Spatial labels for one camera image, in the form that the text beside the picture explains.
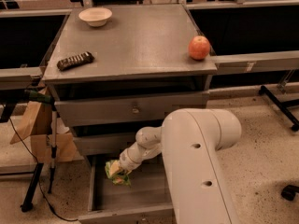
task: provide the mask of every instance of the black cable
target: black cable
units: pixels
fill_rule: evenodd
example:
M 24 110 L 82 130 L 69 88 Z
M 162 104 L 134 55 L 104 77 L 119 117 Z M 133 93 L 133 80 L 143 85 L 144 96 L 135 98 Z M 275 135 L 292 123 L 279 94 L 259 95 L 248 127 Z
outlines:
M 36 157 L 36 156 L 29 150 L 28 146 L 26 146 L 26 144 L 24 143 L 24 141 L 23 141 L 23 140 L 21 139 L 21 137 L 19 136 L 19 134 L 18 134 L 18 132 L 16 131 L 15 126 L 14 126 L 14 124 L 13 124 L 11 118 L 9 118 L 9 120 L 10 120 L 12 129 L 14 130 L 15 134 L 19 137 L 19 139 L 21 140 L 22 144 L 25 146 L 25 148 L 27 149 L 27 151 L 32 155 L 32 157 L 34 157 L 34 159 L 36 160 L 36 163 L 39 164 L 37 157 Z M 39 186 L 39 189 L 40 189 L 40 191 L 41 191 L 41 193 L 42 193 L 42 195 L 43 195 L 43 198 L 46 200 L 46 202 L 47 202 L 47 204 L 48 204 L 48 206 L 49 206 L 50 211 L 51 211 L 57 218 L 59 218 L 59 219 L 61 219 L 61 220 L 64 220 L 64 221 L 67 221 L 67 222 L 75 222 L 75 221 L 78 221 L 78 219 L 65 219 L 65 218 L 59 216 L 59 215 L 56 213 L 54 207 L 50 204 L 49 200 L 47 199 L 47 197 L 46 197 L 46 195 L 45 195 L 43 189 L 41 188 L 41 184 L 40 184 L 40 180 L 39 180 L 39 179 L 38 179 L 38 186 Z

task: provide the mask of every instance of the apple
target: apple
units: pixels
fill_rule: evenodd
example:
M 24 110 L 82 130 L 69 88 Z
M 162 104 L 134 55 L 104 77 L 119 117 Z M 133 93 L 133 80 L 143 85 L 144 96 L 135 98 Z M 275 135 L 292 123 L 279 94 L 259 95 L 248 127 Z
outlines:
M 189 55 L 195 60 L 203 60 L 211 50 L 209 41 L 203 35 L 195 36 L 189 43 Z

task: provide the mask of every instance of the concrete floor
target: concrete floor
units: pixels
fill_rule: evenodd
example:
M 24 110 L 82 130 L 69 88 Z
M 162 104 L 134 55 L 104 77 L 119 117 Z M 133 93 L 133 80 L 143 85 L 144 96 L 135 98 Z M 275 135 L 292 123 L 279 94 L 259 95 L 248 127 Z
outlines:
M 270 88 L 279 94 L 274 86 Z M 280 94 L 278 98 L 293 98 L 296 96 L 293 92 L 298 88 L 293 86 L 288 94 Z M 221 167 L 242 224 L 297 224 L 299 198 L 288 202 L 280 197 L 280 192 L 288 184 L 299 185 L 299 132 L 291 131 L 291 122 L 266 96 L 259 96 L 258 90 L 259 87 L 249 87 L 211 92 L 207 108 L 232 111 L 239 118 L 243 130 L 240 141 L 234 147 L 218 151 Z M 292 111 L 299 117 L 298 108 Z M 17 124 L 20 116 L 13 118 Z M 1 124 L 0 133 L 1 167 L 32 163 L 31 156 L 21 143 L 9 143 L 13 134 L 9 123 Z M 40 184 L 57 213 L 61 217 L 74 219 L 87 214 L 89 178 L 85 161 L 60 162 L 57 164 L 52 194 L 47 193 L 47 165 Z M 21 211 L 20 205 L 29 182 L 28 178 L 0 179 L 0 222 L 65 223 L 50 212 L 39 188 L 34 197 L 34 208 L 27 213 Z M 150 224 L 175 223 L 171 219 L 157 219 Z

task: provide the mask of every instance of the drawer handle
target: drawer handle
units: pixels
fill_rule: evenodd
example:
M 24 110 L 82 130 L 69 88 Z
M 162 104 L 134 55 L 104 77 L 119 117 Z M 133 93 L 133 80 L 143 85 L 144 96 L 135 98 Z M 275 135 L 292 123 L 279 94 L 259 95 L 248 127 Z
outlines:
M 133 114 L 139 114 L 140 113 L 139 107 L 134 105 L 133 108 L 132 108 L 132 113 Z

